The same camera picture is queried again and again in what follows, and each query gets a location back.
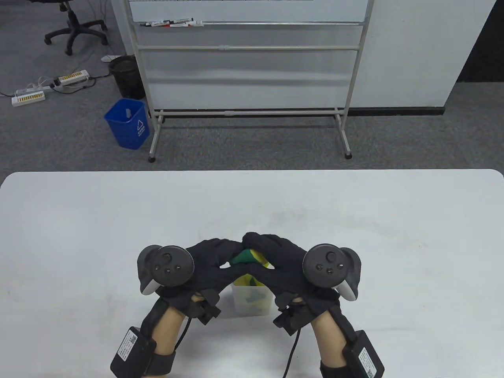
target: black glove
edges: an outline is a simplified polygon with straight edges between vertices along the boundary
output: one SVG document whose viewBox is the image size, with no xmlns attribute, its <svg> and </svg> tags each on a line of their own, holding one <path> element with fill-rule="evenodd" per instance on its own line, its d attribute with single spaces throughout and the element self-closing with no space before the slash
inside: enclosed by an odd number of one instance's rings
<svg viewBox="0 0 504 378">
<path fill-rule="evenodd" d="M 275 302 L 284 312 L 284 319 L 303 311 L 303 323 L 309 323 L 333 305 L 339 306 L 338 292 L 317 287 L 305 278 L 303 259 L 306 251 L 302 248 L 276 235 L 259 235 L 255 232 L 245 234 L 242 245 L 243 248 L 255 249 L 273 265 L 274 269 L 268 269 L 259 264 L 248 264 L 248 271 L 275 294 Z M 293 303 L 296 297 L 301 297 L 306 306 Z M 299 328 L 299 322 L 292 326 Z"/>
<path fill-rule="evenodd" d="M 193 276 L 181 286 L 162 286 L 156 293 L 181 313 L 190 318 L 199 318 L 206 324 L 220 313 L 215 307 L 219 300 L 218 294 L 234 280 L 248 273 L 245 264 L 220 268 L 240 254 L 243 247 L 237 241 L 211 239 L 187 248 L 187 251 L 194 260 Z M 191 297 L 195 294 L 203 296 L 205 301 L 194 303 Z"/>
</svg>

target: human hand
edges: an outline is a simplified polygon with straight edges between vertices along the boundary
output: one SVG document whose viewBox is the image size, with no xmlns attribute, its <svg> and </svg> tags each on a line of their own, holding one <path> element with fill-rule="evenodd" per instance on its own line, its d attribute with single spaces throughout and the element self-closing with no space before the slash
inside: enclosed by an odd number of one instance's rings
<svg viewBox="0 0 504 378">
<path fill-rule="evenodd" d="M 160 246 L 148 247 L 159 249 Z M 237 264 L 230 268 L 220 268 L 243 250 L 241 243 L 227 239 L 204 240 L 186 249 L 194 262 L 194 272 L 184 284 L 176 287 L 161 286 L 156 293 L 165 299 L 170 306 L 188 315 L 192 302 L 198 302 L 201 296 L 208 299 L 202 292 L 211 290 L 215 293 L 213 303 L 215 306 L 218 295 L 227 285 L 247 273 L 244 264 Z"/>
</svg>

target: blue trash bin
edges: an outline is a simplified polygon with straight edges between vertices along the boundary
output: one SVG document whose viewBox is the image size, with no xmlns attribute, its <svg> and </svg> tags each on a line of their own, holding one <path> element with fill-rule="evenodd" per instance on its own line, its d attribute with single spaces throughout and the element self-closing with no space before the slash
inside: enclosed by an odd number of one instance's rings
<svg viewBox="0 0 504 378">
<path fill-rule="evenodd" d="M 149 137 L 149 124 L 142 101 L 123 98 L 104 118 L 121 147 L 137 150 Z"/>
</svg>

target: gray carpet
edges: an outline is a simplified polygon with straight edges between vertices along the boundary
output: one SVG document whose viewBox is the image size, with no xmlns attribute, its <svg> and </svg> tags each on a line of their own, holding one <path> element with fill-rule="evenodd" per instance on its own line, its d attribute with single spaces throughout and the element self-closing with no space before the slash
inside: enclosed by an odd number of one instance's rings
<svg viewBox="0 0 504 378">
<path fill-rule="evenodd" d="M 100 17 L 99 0 L 90 0 Z M 86 0 L 72 2 L 81 22 L 94 19 Z M 94 36 L 66 37 L 53 45 L 43 34 L 65 26 L 57 5 L 23 0 L 0 3 L 0 91 L 76 69 L 107 73 L 100 58 L 124 53 L 111 6 L 111 48 Z M 120 98 L 108 77 L 74 95 L 49 93 L 45 101 L 13 108 L 0 97 L 0 182 L 16 171 L 208 170 L 346 168 L 494 168 L 504 172 L 504 84 L 458 84 L 444 116 L 351 118 L 354 158 L 342 157 L 328 118 L 184 119 L 162 134 L 157 161 L 147 162 L 150 139 L 138 151 L 117 146 L 105 112 Z M 240 126 L 253 125 L 253 129 Z"/>
</svg>

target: forearm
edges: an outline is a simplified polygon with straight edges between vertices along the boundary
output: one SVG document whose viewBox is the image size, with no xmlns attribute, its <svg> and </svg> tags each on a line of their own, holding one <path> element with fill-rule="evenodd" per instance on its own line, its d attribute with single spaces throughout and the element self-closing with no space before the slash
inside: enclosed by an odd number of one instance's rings
<svg viewBox="0 0 504 378">
<path fill-rule="evenodd" d="M 194 295 L 192 300 L 198 302 L 203 300 L 203 298 Z M 169 307 L 168 310 L 166 310 L 152 332 L 152 339 L 156 342 L 154 353 L 168 356 L 175 351 L 178 333 L 180 332 L 180 327 L 182 326 L 184 318 L 185 315 L 174 307 Z"/>
<path fill-rule="evenodd" d="M 322 363 L 327 367 L 346 366 L 343 357 L 346 339 L 329 311 L 313 320 L 311 326 L 319 345 Z"/>
</svg>

